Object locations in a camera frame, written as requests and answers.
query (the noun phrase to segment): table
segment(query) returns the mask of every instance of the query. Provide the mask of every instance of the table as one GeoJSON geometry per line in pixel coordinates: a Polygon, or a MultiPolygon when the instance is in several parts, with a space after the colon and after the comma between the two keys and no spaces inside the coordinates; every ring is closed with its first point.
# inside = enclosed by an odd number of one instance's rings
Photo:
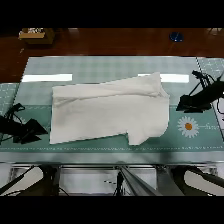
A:
{"type": "Polygon", "coordinates": [[[18,113],[24,122],[34,118],[50,132],[53,86],[100,83],[159,71],[181,78],[178,82],[173,79],[162,84],[170,95],[169,127],[160,138],[150,138],[138,147],[128,146],[123,135],[56,145],[49,144],[49,135],[41,136],[41,141],[25,145],[14,144],[9,140],[0,147],[0,161],[62,164],[180,164],[224,161],[223,138],[214,110],[203,114],[176,112],[179,97],[189,93],[198,83],[191,75],[193,70],[199,71],[198,63],[199,59],[194,57],[167,56],[31,57],[24,76],[73,74],[73,78],[66,82],[21,82],[14,104],[21,103],[26,107],[25,111],[18,113]],[[183,75],[188,77],[188,82],[182,80],[183,75]],[[178,130],[178,122],[183,122],[185,116],[189,122],[199,125],[199,133],[194,138],[188,138],[178,130]]]}

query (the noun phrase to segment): brown box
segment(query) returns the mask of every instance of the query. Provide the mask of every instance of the brown box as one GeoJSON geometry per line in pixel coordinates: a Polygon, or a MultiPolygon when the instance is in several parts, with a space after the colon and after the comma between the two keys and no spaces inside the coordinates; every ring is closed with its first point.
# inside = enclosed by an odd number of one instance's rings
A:
{"type": "Polygon", "coordinates": [[[28,28],[22,29],[19,38],[28,44],[52,44],[55,33],[52,28],[44,28],[43,33],[28,33],[28,28]]]}

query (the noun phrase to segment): white fabric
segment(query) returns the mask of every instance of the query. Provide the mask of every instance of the white fabric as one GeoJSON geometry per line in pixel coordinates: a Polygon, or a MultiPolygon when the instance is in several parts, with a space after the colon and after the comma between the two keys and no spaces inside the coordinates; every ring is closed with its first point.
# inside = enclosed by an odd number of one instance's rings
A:
{"type": "Polygon", "coordinates": [[[50,144],[128,134],[129,145],[161,136],[169,95],[160,73],[101,84],[53,87],[50,144]]]}

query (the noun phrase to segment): wooden floor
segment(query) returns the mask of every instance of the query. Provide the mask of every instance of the wooden floor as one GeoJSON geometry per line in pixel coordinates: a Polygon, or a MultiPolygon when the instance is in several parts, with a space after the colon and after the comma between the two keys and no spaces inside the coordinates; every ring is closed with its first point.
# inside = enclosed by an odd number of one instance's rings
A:
{"type": "Polygon", "coordinates": [[[0,36],[0,82],[19,82],[28,57],[72,55],[148,55],[224,57],[221,28],[57,29],[51,46],[28,46],[18,34],[0,36]],[[183,42],[172,42],[181,32],[183,42]]]}

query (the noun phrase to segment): white towel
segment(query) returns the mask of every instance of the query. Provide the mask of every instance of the white towel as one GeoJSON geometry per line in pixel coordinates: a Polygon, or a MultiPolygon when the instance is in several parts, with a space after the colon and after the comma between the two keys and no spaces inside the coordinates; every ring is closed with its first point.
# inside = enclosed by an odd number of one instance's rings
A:
{"type": "Polygon", "coordinates": [[[100,84],[53,87],[50,144],[128,134],[129,145],[161,136],[169,95],[160,73],[100,84]]]}

